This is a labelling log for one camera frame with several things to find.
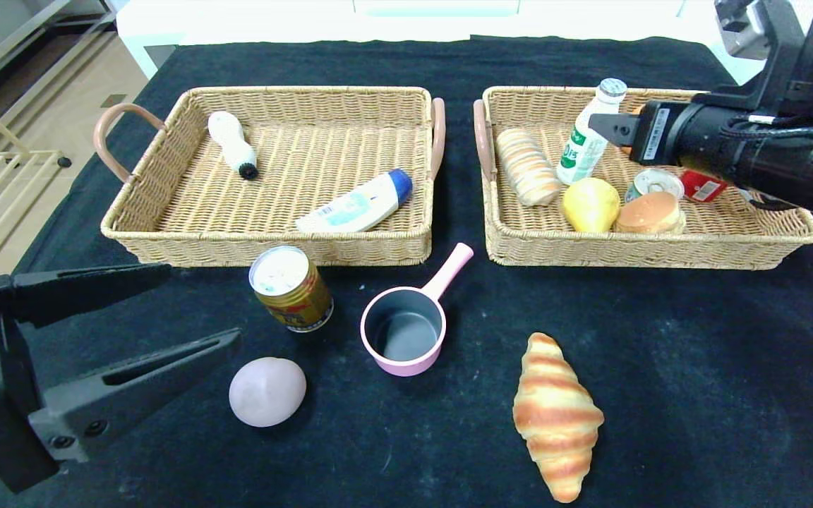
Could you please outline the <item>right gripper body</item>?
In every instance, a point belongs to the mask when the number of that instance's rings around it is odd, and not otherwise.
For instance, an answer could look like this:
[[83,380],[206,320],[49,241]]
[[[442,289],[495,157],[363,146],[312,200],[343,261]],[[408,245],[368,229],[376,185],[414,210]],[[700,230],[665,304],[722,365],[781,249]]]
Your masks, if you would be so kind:
[[630,158],[641,165],[714,171],[722,163],[721,128],[729,119],[729,107],[649,101],[638,115]]

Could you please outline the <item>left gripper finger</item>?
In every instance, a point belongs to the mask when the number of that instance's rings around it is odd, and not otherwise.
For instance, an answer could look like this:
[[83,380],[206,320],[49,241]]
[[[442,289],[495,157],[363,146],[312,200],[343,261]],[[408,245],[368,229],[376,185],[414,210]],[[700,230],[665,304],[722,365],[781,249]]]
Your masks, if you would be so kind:
[[217,332],[46,389],[29,424],[56,461],[88,462],[226,363],[240,337]]
[[40,328],[155,289],[170,276],[164,263],[0,274],[0,304],[7,315]]

